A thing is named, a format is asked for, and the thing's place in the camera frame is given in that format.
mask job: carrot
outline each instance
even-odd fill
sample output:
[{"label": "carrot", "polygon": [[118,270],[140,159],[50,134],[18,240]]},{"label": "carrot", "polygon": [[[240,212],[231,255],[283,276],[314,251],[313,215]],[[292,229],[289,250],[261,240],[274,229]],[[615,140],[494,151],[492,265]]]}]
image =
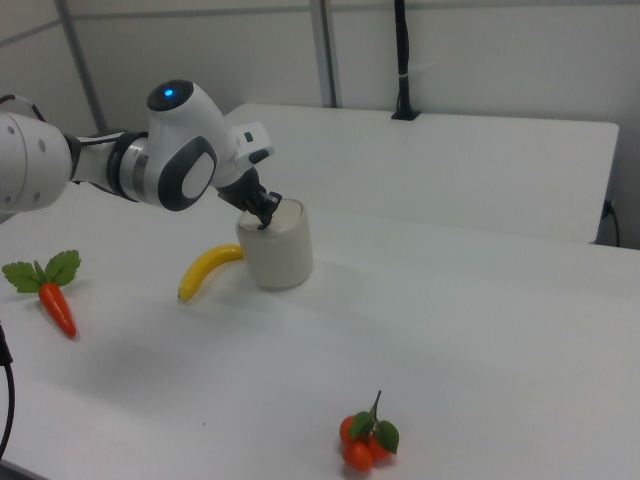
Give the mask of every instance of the carrot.
[{"label": "carrot", "polygon": [[47,309],[51,318],[56,322],[60,330],[62,330],[67,337],[73,338],[76,336],[76,326],[71,318],[71,310],[69,305],[62,295],[60,287],[56,283],[45,283],[38,290],[38,296],[40,301]]},{"label": "carrot", "polygon": [[56,325],[69,338],[73,338],[76,335],[76,326],[60,287],[73,280],[79,266],[78,251],[68,250],[49,260],[44,270],[38,262],[33,262],[33,265],[17,262],[2,267],[2,273],[18,289],[18,293],[37,293]]}]

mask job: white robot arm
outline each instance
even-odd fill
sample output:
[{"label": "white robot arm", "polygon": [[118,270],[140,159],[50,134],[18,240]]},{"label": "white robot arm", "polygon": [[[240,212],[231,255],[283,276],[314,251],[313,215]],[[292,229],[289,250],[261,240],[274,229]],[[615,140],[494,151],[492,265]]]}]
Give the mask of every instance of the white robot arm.
[{"label": "white robot arm", "polygon": [[261,123],[230,127],[207,94],[185,80],[156,87],[147,108],[148,134],[97,138],[0,114],[0,213],[47,207],[69,181],[172,211],[190,207],[211,185],[220,198],[269,225],[282,197],[267,193],[255,169],[273,153]]}]

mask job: toy banana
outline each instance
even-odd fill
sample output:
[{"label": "toy banana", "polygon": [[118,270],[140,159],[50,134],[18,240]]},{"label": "toy banana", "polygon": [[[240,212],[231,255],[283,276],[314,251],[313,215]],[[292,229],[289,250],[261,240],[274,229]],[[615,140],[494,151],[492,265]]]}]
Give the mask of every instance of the toy banana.
[{"label": "toy banana", "polygon": [[205,277],[223,263],[243,258],[240,245],[220,245],[200,255],[186,271],[178,287],[178,298],[189,300],[200,287]]}]

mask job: white wall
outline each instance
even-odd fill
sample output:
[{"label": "white wall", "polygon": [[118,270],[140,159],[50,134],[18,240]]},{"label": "white wall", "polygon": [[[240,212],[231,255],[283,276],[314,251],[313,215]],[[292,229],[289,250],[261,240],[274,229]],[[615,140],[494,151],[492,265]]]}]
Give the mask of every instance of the white wall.
[{"label": "white wall", "polygon": [[159,83],[196,82],[227,113],[246,102],[323,106],[308,0],[69,2],[110,127],[146,129]]},{"label": "white wall", "polygon": [[[71,50],[54,2],[0,0],[0,94],[33,100],[65,132],[95,133]],[[15,102],[3,110],[32,115]]]},{"label": "white wall", "polygon": [[[410,77],[414,108],[618,124],[609,197],[621,221],[623,246],[640,248],[640,6],[449,8],[473,2],[411,3],[420,5],[408,2],[410,64],[433,64]],[[333,2],[343,107],[395,108],[394,16],[390,2],[380,5]],[[610,226],[605,232],[604,242],[611,244]]]}]

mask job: black pole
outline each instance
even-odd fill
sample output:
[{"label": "black pole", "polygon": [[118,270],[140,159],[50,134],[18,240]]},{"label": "black pole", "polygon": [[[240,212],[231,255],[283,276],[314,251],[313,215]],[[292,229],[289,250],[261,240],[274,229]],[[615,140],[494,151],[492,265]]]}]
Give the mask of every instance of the black pole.
[{"label": "black pole", "polygon": [[414,120],[420,112],[411,108],[409,99],[409,30],[405,18],[404,0],[394,0],[396,15],[396,46],[398,50],[398,101],[394,120]]}]

